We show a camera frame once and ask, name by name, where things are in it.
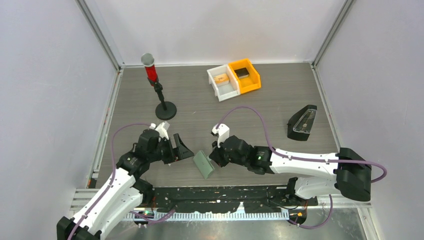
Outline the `green card holder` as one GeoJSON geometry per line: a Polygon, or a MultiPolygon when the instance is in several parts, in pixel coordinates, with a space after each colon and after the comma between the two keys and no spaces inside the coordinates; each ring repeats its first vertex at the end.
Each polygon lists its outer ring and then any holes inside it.
{"type": "Polygon", "coordinates": [[[211,160],[204,153],[203,150],[199,150],[194,155],[193,162],[205,180],[208,179],[215,170],[214,166],[211,163],[211,160]]]}

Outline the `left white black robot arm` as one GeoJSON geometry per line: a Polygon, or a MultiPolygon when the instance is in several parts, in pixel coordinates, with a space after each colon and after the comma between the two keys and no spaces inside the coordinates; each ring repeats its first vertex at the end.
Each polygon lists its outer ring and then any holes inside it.
{"type": "Polygon", "coordinates": [[[148,207],[154,199],[154,187],[141,178],[151,163],[171,164],[194,156],[174,134],[171,143],[167,130],[145,129],[123,154],[108,181],[73,217],[62,217],[56,225],[59,240],[104,240],[113,228],[134,208],[148,207]]]}

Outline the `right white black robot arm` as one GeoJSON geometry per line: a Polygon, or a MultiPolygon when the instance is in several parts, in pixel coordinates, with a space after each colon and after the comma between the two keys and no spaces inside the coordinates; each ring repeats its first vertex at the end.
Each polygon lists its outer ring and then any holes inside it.
{"type": "Polygon", "coordinates": [[[354,152],[308,154],[252,146],[232,135],[224,142],[214,141],[208,156],[218,166],[236,164],[258,175],[294,174],[287,183],[285,198],[291,205],[316,196],[341,194],[345,198],[368,202],[371,199],[372,167],[363,161],[351,163],[344,158],[354,152]]]}

